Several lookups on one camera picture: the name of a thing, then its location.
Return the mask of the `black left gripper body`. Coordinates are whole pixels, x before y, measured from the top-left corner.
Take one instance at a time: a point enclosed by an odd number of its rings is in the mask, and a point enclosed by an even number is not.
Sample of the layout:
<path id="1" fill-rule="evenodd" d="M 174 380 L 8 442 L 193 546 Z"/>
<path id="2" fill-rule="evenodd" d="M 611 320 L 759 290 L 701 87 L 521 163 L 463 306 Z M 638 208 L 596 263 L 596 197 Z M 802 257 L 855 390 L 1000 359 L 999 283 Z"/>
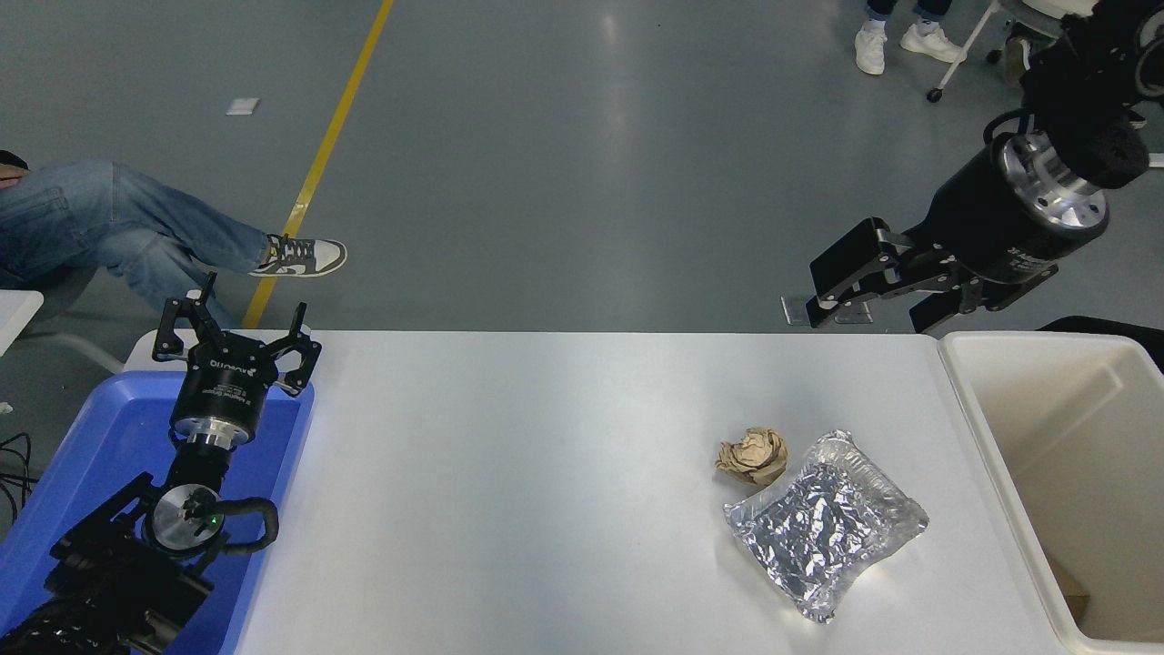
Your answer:
<path id="1" fill-rule="evenodd" d="M 278 372 L 276 361 L 288 346 L 263 343 L 226 332 L 222 341 L 200 341 L 191 349 L 186 380 L 171 415 L 172 428 L 191 428 L 198 420 L 219 420 L 236 428 L 257 428 L 267 391 Z"/>

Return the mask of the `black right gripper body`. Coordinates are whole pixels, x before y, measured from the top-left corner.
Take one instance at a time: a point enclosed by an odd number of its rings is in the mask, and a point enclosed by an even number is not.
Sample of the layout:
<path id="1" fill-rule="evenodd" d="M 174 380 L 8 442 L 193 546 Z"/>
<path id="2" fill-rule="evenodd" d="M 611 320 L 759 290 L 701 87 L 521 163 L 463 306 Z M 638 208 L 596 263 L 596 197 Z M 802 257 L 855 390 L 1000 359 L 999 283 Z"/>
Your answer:
<path id="1" fill-rule="evenodd" d="M 1044 136 L 998 136 L 941 186 L 920 221 L 977 277 L 1021 285 L 1085 244 L 1085 181 Z"/>

